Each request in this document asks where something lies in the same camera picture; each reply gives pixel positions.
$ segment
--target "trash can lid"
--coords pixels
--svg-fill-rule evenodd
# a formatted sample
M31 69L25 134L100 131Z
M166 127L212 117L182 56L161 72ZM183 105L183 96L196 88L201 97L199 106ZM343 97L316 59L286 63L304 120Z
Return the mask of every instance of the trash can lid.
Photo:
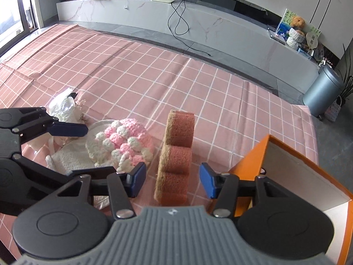
M333 68L330 66L326 65L322 71L322 73L325 73L327 77L337 86L340 90L343 90L345 88L345 84L343 83L341 77L334 71Z

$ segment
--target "dark gray floor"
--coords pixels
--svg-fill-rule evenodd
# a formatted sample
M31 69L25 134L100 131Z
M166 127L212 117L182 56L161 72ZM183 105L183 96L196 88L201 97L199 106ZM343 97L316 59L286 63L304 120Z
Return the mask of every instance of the dark gray floor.
M176 40L173 36L167 34L157 34L157 32L127 26L82 22L60 23L80 24L81 26L98 31L126 35L130 38L150 40L158 45L163 45L166 48L177 50L185 55L191 55L193 57L197 54L200 59L206 59L207 62L213 63L218 67L222 67L223 65L223 68L226 70L236 72L245 79L267 88L271 92L278 94L280 98L289 103L302 104L302 93L283 81L250 64L229 56L228 54L205 47L192 41L181 39L186 44L185 45L181 41ZM30 42L42 31L43 29L27 37L24 41L20 42L13 49L11 49L11 53L15 53L18 49L23 47L24 44ZM209 57L208 55L195 51L194 49L206 51L212 56ZM3 57L0 57L0 61L8 55L9 54L7 53ZM352 100L347 100L347 103L343 106L335 123L331 123L327 120L319 121L314 117L313 121L317 136L319 165L347 189L353 192L353 96L351 99ZM349 257L353 258L353 243L351 244Z

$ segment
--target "gray trash can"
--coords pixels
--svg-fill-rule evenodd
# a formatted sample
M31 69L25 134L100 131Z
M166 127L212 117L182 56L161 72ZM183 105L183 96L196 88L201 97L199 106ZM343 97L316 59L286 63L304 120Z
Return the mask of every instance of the gray trash can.
M303 103L317 117L328 109L344 88L341 77L326 65L303 96Z

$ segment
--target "pink and white knitted item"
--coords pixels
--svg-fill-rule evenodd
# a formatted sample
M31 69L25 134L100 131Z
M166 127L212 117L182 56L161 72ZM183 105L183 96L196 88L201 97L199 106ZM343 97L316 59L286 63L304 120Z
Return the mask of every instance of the pink and white knitted item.
M86 148L96 167L114 166L117 172L130 172L140 161L148 166L155 147L143 124L122 119L97 133Z

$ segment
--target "gray gripper base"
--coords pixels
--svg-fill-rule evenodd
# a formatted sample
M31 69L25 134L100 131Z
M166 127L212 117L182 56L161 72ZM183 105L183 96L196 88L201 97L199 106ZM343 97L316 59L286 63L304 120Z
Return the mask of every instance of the gray gripper base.
M282 260L253 249L229 219L208 215L204 207L148 207L116 221L94 249L67 260L23 255L15 265L333 265L322 253L305 260Z

